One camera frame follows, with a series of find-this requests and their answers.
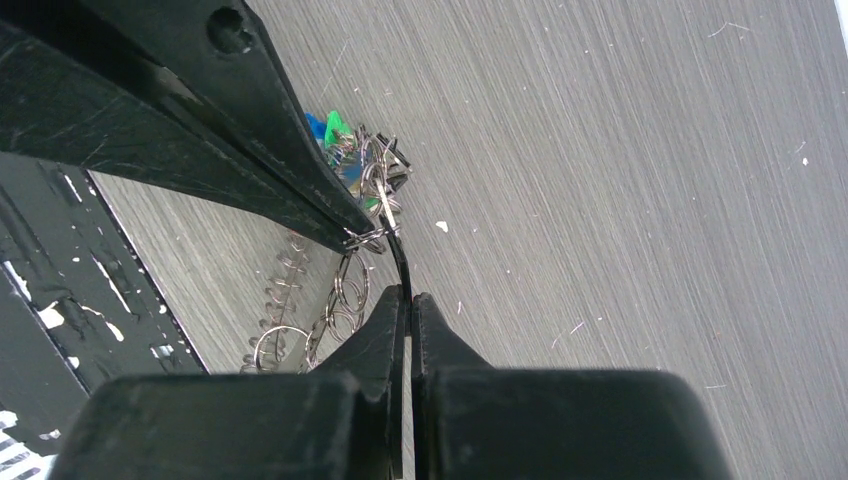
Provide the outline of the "green key tag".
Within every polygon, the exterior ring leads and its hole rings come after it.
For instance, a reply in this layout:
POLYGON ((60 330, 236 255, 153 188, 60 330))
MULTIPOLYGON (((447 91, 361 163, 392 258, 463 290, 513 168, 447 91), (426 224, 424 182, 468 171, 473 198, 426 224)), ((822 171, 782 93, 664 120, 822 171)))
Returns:
POLYGON ((354 149, 354 140, 353 130, 340 113, 336 110, 330 111, 326 117, 323 147, 331 167, 338 168, 343 163, 354 149))

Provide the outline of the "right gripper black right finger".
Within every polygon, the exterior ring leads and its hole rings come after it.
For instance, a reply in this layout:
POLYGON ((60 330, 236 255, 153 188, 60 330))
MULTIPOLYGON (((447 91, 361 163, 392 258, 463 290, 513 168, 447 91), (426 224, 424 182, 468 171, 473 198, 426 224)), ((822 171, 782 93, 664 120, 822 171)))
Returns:
POLYGON ((419 479, 728 479, 693 389, 657 370, 506 369, 411 310, 419 479))

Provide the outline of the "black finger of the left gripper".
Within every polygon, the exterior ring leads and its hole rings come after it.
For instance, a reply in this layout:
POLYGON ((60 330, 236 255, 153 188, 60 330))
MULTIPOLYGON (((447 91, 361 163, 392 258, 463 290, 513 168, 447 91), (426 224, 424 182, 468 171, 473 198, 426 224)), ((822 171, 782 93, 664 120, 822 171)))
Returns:
POLYGON ((88 1, 86 7, 204 107, 206 131, 234 148, 264 187, 265 216, 307 235, 373 231, 327 165, 262 21, 243 1, 88 1))
POLYGON ((179 121, 35 34, 1 22, 1 150, 250 212, 343 252, 361 210, 312 147, 292 176, 179 121))

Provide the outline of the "large metal keyring disc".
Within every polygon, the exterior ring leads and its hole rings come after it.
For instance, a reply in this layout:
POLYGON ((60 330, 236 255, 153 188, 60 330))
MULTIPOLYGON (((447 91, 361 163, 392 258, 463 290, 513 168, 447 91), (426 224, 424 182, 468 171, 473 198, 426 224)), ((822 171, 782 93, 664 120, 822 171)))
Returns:
POLYGON ((376 230, 354 235, 341 253, 289 233, 265 289, 265 314, 248 340, 244 373, 305 373, 319 364, 321 343, 338 346, 365 322, 369 256, 387 249, 383 220, 399 227, 402 208, 396 193, 408 180, 411 165, 396 139, 363 125, 352 130, 353 151, 332 169, 376 230))

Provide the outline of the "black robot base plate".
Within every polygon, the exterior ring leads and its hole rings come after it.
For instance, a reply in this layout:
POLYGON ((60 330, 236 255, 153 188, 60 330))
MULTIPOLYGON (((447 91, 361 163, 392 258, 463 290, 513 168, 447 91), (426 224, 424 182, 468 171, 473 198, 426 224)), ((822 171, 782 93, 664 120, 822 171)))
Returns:
POLYGON ((92 178, 3 155, 2 444, 53 455, 102 384, 203 369, 92 178))

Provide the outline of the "blue key tag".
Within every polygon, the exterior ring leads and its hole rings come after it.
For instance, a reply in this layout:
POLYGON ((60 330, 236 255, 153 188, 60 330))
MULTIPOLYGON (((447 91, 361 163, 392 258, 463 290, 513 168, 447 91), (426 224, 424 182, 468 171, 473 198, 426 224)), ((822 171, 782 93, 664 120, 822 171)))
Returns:
POLYGON ((305 118, 307 120, 313 139, 317 142, 319 146, 322 146, 325 140, 327 124, 312 115, 311 113, 305 113, 305 118))

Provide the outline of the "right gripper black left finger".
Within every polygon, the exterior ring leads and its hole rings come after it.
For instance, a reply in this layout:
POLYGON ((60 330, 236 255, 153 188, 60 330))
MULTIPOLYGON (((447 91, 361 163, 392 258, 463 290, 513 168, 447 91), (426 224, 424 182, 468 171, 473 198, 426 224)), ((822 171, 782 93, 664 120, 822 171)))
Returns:
POLYGON ((398 479, 406 293, 305 374, 123 377, 85 404, 54 479, 398 479))

